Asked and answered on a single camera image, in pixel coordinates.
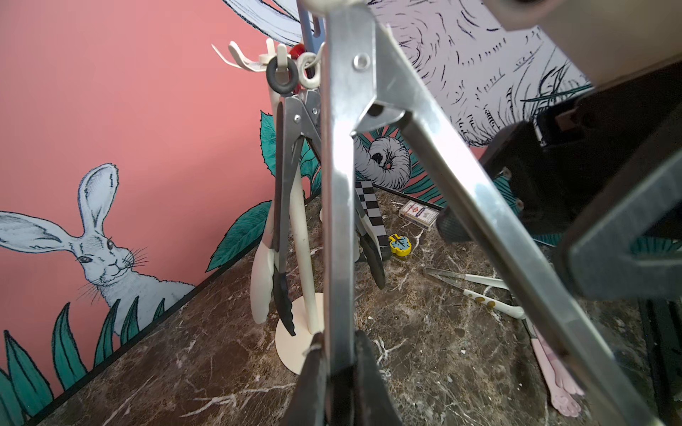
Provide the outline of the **white spotted tongs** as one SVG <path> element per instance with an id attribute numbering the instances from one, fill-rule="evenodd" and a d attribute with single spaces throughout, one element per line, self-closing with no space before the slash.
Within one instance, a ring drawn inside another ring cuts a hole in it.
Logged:
<path id="1" fill-rule="evenodd" d="M 526 318 L 526 313 L 520 305 L 508 305 L 495 298 L 491 298 L 482 293 L 467 289 L 464 285 L 459 283 L 472 282 L 474 284 L 485 286 L 486 288 L 502 289 L 511 294 L 510 289 L 503 280 L 475 274 L 455 273 L 453 271 L 446 271 L 431 267 L 426 267 L 423 269 L 423 271 L 426 275 L 429 275 L 440 282 L 445 282 L 452 287 L 460 289 L 464 296 L 471 298 L 474 302 L 485 305 L 486 307 L 495 311 L 502 312 L 513 319 L 523 320 Z"/>

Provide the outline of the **black steel tongs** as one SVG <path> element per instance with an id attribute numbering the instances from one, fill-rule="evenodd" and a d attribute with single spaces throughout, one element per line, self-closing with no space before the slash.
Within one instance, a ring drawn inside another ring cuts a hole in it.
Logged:
<path id="1" fill-rule="evenodd" d="M 287 60 L 288 81 L 280 82 L 276 77 L 277 58 L 272 58 L 266 66 L 266 80 L 281 100 L 275 110 L 275 208 L 274 233 L 274 297 L 277 312 L 282 324 L 290 335 L 296 335 L 292 303 L 289 299 L 287 283 L 287 250 L 289 247 L 289 221 L 292 214 L 291 195 L 294 184 L 299 181 L 296 172 L 302 158 L 305 143 L 313 149 L 314 155 L 321 160 L 320 106 L 321 95 L 316 89 L 295 95 L 299 83 L 298 69 L 294 60 Z"/>

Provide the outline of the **pink tongs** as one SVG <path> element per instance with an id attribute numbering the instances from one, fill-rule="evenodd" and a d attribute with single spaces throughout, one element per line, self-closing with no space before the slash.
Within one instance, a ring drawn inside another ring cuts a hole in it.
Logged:
<path id="1" fill-rule="evenodd" d="M 529 332 L 530 342 L 549 390 L 552 406 L 564 416 L 578 417 L 582 408 L 573 396 L 584 396 L 584 391 L 530 319 L 525 318 L 523 322 Z"/>

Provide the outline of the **cream steel tongs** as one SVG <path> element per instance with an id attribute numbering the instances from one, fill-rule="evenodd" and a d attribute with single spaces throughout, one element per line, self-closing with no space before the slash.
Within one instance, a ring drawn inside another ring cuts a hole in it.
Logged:
<path id="1" fill-rule="evenodd" d="M 353 138 L 373 106 L 399 112 L 405 140 L 449 207 L 520 301 L 545 340 L 591 398 L 604 425 L 656 425 L 658 419 L 616 364 L 593 326 L 453 128 L 391 33 L 362 1 L 309 1 L 323 17 L 321 71 L 327 416 L 354 419 Z"/>

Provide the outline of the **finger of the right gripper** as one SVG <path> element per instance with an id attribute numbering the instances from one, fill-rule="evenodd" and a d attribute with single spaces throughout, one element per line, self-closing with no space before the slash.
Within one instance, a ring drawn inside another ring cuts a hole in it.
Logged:
<path id="1" fill-rule="evenodd" d="M 681 255 L 634 255 L 632 243 L 681 201 L 681 156 L 630 159 L 575 219 L 554 265 L 572 294 L 591 300 L 681 295 Z"/>

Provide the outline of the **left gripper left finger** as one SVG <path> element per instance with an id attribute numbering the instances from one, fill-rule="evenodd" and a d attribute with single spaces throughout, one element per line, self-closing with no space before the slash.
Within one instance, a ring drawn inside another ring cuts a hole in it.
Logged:
<path id="1" fill-rule="evenodd" d="M 280 425 L 324 425 L 326 390 L 327 361 L 324 351 L 324 335 L 314 335 Z"/>

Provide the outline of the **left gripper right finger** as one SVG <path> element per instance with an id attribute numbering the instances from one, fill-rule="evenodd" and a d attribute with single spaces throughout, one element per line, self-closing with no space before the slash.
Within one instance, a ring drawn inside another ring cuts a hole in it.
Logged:
<path id="1" fill-rule="evenodd" d="M 355 332 L 356 362 L 353 369 L 354 425 L 402 425 L 391 401 L 369 337 Z"/>

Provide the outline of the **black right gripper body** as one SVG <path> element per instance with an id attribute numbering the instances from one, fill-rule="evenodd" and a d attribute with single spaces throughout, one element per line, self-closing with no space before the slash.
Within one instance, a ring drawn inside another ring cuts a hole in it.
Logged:
<path id="1" fill-rule="evenodd" d="M 611 209 L 681 152 L 681 66 L 661 67 L 545 108 L 499 131 L 481 156 L 505 175 L 536 238 L 563 234 Z"/>

